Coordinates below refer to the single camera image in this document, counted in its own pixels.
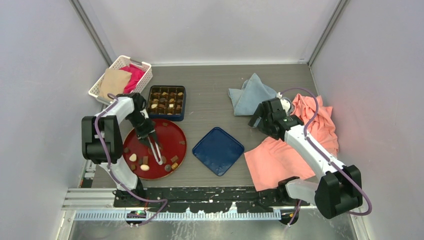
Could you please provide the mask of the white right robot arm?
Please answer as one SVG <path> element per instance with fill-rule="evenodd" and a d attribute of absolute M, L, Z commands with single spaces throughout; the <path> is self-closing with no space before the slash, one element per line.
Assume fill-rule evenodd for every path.
<path fill-rule="evenodd" d="M 292 103 L 274 97 L 258 104 L 248 125 L 292 147 L 314 172 L 318 183 L 292 176 L 278 182 L 277 200 L 283 205 L 306 202 L 315 205 L 327 219 L 353 213 L 362 206 L 365 193 L 355 165 L 347 166 L 333 157 L 296 115 L 289 114 Z"/>

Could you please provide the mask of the blue chocolate tin box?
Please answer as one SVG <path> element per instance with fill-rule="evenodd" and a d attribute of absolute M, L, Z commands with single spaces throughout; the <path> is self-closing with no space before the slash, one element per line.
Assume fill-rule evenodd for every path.
<path fill-rule="evenodd" d="M 150 88 L 147 113 L 152 119 L 181 122 L 185 118 L 186 88 L 182 85 L 153 85 Z"/>

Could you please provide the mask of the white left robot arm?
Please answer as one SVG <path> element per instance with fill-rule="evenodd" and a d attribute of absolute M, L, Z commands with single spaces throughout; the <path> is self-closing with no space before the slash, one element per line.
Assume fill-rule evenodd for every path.
<path fill-rule="evenodd" d="M 82 155 L 101 166 L 116 184 L 115 196 L 133 206 L 146 201 L 139 177 L 124 160 L 124 144 L 120 124 L 129 121 L 137 140 L 147 146 L 156 162 L 163 163 L 155 123 L 147 113 L 147 100 L 140 93 L 108 94 L 112 102 L 104 110 L 81 120 Z"/>

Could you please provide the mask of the blue tin lid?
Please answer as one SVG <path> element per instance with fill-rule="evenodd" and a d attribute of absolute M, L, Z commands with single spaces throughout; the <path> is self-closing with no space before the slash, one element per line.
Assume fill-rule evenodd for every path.
<path fill-rule="evenodd" d="M 192 154 L 218 177 L 244 152 L 244 146 L 220 127 L 212 128 L 192 149 Z"/>

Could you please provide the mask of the metal tongs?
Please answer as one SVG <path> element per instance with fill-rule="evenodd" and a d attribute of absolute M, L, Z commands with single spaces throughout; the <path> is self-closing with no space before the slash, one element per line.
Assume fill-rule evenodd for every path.
<path fill-rule="evenodd" d="M 151 148 L 151 151 L 153 153 L 154 159 L 156 161 L 156 163 L 161 166 L 164 164 L 163 159 L 162 159 L 162 154 L 161 154 L 161 150 L 160 147 L 158 145 L 158 143 L 156 141 L 154 141 L 151 137 L 148 137 L 148 142 Z"/>

